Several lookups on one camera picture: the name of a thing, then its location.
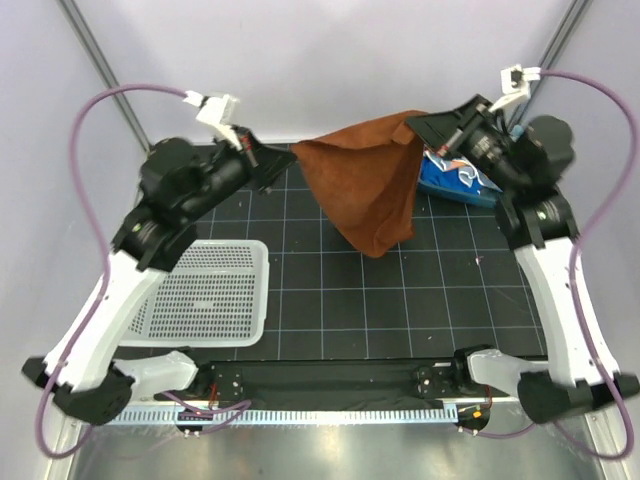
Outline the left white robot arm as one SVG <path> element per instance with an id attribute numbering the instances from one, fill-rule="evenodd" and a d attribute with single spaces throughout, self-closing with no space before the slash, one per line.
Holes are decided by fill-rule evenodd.
<path id="1" fill-rule="evenodd" d="M 93 298 L 46 356 L 25 361 L 23 375 L 67 416 L 102 426 L 141 397 L 181 392 L 200 400 L 210 392 L 212 365 L 189 347 L 142 360 L 114 355 L 144 301 L 196 241 L 197 222 L 245 187 L 268 192 L 296 161 L 245 127 L 232 131 L 237 145 L 197 147 L 174 137 L 152 146 L 140 168 L 142 197 L 106 248 Z"/>

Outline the brown towel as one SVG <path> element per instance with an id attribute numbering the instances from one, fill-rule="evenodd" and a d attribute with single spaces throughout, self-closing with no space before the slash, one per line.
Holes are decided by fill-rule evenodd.
<path id="1" fill-rule="evenodd" d="M 407 110 L 295 143 L 304 178 L 339 233 L 371 258 L 414 236 L 412 212 L 424 143 Z"/>

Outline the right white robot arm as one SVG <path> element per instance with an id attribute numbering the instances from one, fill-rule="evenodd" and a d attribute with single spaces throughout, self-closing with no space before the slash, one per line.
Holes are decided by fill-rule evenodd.
<path id="1" fill-rule="evenodd" d="M 512 138 L 499 118 L 477 95 L 454 110 L 405 121 L 429 152 L 468 160 L 500 188 L 495 218 L 529 284 L 546 341 L 546 363 L 487 346 L 461 349 L 450 372 L 452 388 L 473 396 L 494 387 L 517 398 L 536 424 L 601 410 L 616 395 L 635 397 L 639 379 L 620 371 L 579 262 L 570 257 L 579 231 L 557 184 L 575 158 L 573 132 L 565 121 L 542 115 Z"/>

